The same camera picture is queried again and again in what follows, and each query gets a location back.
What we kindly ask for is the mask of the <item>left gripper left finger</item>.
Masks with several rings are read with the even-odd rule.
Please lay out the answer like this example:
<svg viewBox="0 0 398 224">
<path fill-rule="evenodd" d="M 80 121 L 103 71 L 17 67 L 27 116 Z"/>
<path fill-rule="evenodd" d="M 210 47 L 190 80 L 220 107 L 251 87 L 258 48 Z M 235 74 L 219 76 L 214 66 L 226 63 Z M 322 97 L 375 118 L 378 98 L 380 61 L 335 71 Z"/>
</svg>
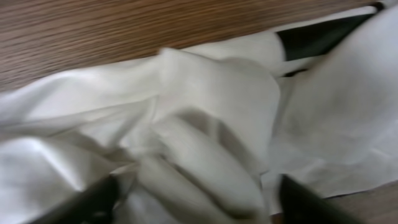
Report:
<svg viewBox="0 0 398 224">
<path fill-rule="evenodd" d="M 112 224 L 119 196 L 118 181 L 109 175 L 30 224 Z"/>
</svg>

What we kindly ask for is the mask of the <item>white t-shirt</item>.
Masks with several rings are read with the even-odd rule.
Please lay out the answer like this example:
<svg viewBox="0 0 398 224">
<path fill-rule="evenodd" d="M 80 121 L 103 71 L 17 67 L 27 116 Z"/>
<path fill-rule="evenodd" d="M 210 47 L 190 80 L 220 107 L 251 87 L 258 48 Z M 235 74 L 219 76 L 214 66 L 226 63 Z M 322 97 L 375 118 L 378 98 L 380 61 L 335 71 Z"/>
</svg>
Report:
<svg viewBox="0 0 398 224">
<path fill-rule="evenodd" d="M 1 222 L 111 175 L 114 223 L 267 223 L 281 174 L 324 197 L 397 180 L 397 2 L 1 94 Z"/>
</svg>

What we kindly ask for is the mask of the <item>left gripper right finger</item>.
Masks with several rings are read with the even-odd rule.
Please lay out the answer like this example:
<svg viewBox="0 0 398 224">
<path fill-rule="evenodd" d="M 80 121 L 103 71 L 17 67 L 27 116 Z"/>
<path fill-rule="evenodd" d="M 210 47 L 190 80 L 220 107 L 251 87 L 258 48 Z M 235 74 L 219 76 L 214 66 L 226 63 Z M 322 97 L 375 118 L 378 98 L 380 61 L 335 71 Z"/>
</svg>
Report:
<svg viewBox="0 0 398 224">
<path fill-rule="evenodd" d="M 285 174 L 279 202 L 285 224 L 362 224 Z"/>
</svg>

